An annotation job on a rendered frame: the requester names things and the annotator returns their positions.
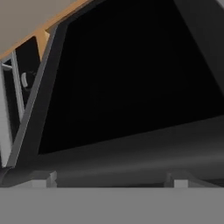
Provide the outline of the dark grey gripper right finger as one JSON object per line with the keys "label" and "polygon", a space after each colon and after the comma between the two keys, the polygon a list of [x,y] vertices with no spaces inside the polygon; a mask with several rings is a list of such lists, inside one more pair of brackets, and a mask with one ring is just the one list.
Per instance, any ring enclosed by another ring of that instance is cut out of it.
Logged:
{"label": "dark grey gripper right finger", "polygon": [[168,171],[166,173],[165,186],[171,188],[213,188],[218,187],[216,184],[209,183],[194,177],[188,171]]}

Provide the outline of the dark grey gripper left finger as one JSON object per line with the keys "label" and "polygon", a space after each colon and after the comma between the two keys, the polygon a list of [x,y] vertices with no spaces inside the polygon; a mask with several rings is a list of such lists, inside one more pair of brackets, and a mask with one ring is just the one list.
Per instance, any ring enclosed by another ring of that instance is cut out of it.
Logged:
{"label": "dark grey gripper left finger", "polygon": [[56,171],[33,171],[26,177],[5,184],[13,188],[55,188],[57,186]]}

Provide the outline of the dark grey fridge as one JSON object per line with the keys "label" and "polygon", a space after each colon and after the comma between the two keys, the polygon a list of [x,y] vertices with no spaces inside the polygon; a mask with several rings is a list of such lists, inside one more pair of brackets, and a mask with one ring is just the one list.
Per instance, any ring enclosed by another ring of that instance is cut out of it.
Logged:
{"label": "dark grey fridge", "polygon": [[0,186],[34,171],[61,187],[224,179],[218,0],[93,0],[50,30],[43,58],[35,37],[14,51],[24,115]]}

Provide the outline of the small white round object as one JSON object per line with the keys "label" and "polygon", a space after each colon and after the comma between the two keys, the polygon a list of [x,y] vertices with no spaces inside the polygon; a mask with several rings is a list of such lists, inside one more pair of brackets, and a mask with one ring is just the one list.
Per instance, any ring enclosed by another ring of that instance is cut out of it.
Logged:
{"label": "small white round object", "polygon": [[22,86],[24,88],[28,88],[28,82],[27,82],[27,78],[26,78],[26,73],[22,73],[21,74],[21,82],[22,82]]}

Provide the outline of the light wooden cupboard panel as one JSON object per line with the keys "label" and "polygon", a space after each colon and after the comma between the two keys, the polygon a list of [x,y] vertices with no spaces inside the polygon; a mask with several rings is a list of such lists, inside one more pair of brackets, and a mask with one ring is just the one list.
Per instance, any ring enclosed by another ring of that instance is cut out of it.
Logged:
{"label": "light wooden cupboard panel", "polygon": [[75,0],[70,3],[65,9],[61,10],[51,18],[47,19],[43,24],[40,24],[33,32],[26,35],[24,38],[18,40],[13,46],[0,55],[0,60],[9,56],[17,47],[21,46],[31,37],[35,37],[38,43],[38,55],[43,58],[43,54],[46,49],[46,44],[50,37],[50,30],[52,30],[60,22],[73,15],[76,11],[83,8],[93,0]]}

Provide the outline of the pale grey metal frame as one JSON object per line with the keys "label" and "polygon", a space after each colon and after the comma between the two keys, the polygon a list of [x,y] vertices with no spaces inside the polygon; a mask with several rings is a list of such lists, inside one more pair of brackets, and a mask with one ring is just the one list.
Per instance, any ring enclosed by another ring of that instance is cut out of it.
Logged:
{"label": "pale grey metal frame", "polygon": [[2,167],[10,161],[13,144],[25,112],[16,52],[0,59],[0,157]]}

